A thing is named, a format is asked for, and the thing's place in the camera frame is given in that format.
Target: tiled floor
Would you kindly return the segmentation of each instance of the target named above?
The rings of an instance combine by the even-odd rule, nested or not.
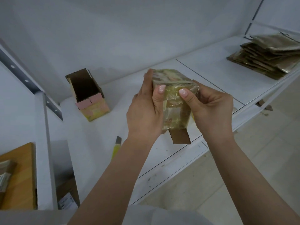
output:
[[[300,78],[235,134],[235,140],[280,196],[300,215]],[[197,210],[212,223],[242,224],[210,152],[141,204]]]

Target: woman's right hand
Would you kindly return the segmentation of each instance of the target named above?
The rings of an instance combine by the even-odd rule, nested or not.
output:
[[[199,85],[199,98],[186,88],[180,89],[179,94],[190,106],[204,139],[208,143],[233,139],[232,96],[193,81]]]

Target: cardboard flap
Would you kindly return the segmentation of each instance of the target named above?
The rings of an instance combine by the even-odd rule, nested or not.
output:
[[[187,144],[190,145],[190,137],[186,129],[169,129],[173,144]]]
[[[95,83],[93,78],[90,76],[87,69],[81,69],[77,72],[66,75],[66,79],[73,88],[77,102],[102,92],[100,91],[97,83]]]

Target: hand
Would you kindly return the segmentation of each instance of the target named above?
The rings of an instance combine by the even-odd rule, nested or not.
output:
[[[196,125],[204,139],[207,142],[232,139],[232,96],[193,81],[200,87],[199,98],[185,88],[180,89],[179,94],[190,106]]]
[[[154,144],[163,128],[163,95],[165,85],[158,85],[152,93],[152,74],[144,75],[143,85],[127,112],[128,138]]]

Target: cardboard box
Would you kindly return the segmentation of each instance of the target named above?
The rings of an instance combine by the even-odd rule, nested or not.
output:
[[[152,85],[166,85],[163,102],[163,130],[170,132],[174,144],[191,144],[187,132],[191,109],[180,97],[179,90],[187,88],[198,95],[199,85],[177,70],[153,70]]]
[[[56,189],[59,209],[77,209],[80,206],[75,178],[66,181]]]
[[[6,188],[16,165],[17,164],[11,160],[0,162],[0,205],[4,199]]]
[[[76,98],[75,105],[88,121],[93,121],[110,111],[101,88],[87,69],[66,75],[66,79]]]

